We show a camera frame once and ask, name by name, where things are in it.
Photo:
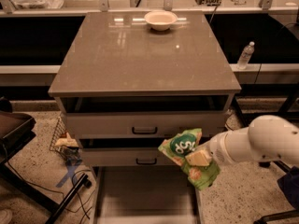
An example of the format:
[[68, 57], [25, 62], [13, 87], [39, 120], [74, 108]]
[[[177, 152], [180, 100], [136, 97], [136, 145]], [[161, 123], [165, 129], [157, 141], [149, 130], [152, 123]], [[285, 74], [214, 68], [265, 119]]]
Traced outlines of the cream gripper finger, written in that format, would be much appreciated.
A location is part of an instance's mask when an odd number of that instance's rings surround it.
[[212, 162], [211, 155], [205, 149], [198, 149], [185, 157], [191, 166], [208, 166]]

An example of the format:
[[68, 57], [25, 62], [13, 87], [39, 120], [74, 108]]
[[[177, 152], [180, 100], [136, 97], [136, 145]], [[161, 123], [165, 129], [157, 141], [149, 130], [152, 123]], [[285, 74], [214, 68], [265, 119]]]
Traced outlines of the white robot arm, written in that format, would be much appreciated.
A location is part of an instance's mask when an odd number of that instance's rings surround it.
[[271, 115], [254, 119], [247, 128], [218, 133], [185, 157], [191, 166], [231, 165], [244, 161], [299, 163], [299, 129]]

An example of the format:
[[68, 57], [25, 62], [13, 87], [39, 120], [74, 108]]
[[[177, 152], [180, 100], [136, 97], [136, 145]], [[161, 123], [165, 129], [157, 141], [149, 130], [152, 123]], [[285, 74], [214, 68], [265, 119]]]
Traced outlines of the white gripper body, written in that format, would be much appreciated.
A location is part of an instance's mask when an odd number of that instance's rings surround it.
[[209, 141], [200, 145], [198, 149], [205, 149], [212, 157], [212, 160], [219, 165], [229, 165], [233, 163], [225, 145], [227, 133], [220, 133], [212, 137]]

